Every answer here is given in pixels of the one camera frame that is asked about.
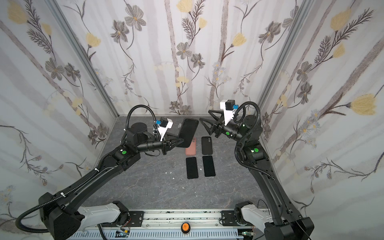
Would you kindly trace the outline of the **phone with pink case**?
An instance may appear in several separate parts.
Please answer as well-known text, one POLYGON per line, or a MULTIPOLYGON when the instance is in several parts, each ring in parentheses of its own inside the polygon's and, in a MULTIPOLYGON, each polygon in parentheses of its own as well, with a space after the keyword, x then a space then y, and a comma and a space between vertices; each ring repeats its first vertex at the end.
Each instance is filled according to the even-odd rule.
POLYGON ((197 179, 199 177, 196 157, 186 158, 187 178, 197 179))

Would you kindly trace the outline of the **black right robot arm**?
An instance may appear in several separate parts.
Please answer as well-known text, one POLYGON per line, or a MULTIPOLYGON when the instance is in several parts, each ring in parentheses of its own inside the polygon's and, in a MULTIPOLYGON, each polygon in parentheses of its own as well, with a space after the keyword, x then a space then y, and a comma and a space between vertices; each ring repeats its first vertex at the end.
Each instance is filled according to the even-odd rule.
POLYGON ((236 141, 235 159, 252 174, 269 209, 266 213, 250 201, 237 204, 234 209, 237 224, 251 224, 267 240, 309 240, 315 228, 313 221, 303 217, 289 199, 269 155, 260 143, 260 111, 244 115, 239 120, 233 118, 228 123, 223 111, 210 110, 209 114, 212 118, 200 118, 201 124, 209 135, 214 134, 216 138, 225 135, 236 141))

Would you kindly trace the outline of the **black phone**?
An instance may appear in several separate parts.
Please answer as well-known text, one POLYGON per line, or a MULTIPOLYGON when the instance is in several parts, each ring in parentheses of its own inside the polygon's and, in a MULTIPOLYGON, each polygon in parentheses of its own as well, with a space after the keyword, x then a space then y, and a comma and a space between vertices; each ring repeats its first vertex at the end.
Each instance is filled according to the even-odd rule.
POLYGON ((181 144, 177 145, 178 148, 190 147, 198 125, 199 121, 197 119, 185 118, 183 120, 178 138, 183 139, 184 141, 181 144))
POLYGON ((212 156, 203 156, 203 165, 204 165, 205 177, 216 176, 214 160, 212 156))

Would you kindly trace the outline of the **pink phone case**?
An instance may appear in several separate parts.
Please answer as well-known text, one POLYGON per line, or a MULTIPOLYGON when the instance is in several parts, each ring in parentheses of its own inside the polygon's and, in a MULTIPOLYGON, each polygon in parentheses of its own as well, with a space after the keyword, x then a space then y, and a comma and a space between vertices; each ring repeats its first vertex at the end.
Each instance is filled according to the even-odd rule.
POLYGON ((190 146, 185 149, 186 156, 195 156, 197 153, 197 139, 193 138, 190 146))

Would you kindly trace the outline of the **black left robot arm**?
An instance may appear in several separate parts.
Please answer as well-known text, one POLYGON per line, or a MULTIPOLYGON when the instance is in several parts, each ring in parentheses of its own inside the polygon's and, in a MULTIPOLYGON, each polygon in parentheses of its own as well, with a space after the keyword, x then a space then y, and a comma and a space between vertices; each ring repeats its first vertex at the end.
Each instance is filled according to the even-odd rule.
POLYGON ((144 123, 135 123, 125 130, 121 144, 102 157, 94 170, 61 193, 56 193, 58 200, 50 194, 40 197, 40 203, 53 200, 53 203, 40 210, 40 215, 55 240, 66 240, 79 229, 88 226, 107 223, 126 225, 131 216, 128 208, 119 201, 98 206, 91 211, 82 211, 81 205, 108 181, 132 167, 141 158, 141 153, 159 150, 166 154, 192 141, 181 135, 167 134, 168 127, 163 127, 160 121, 155 122, 153 133, 148 131, 144 123))

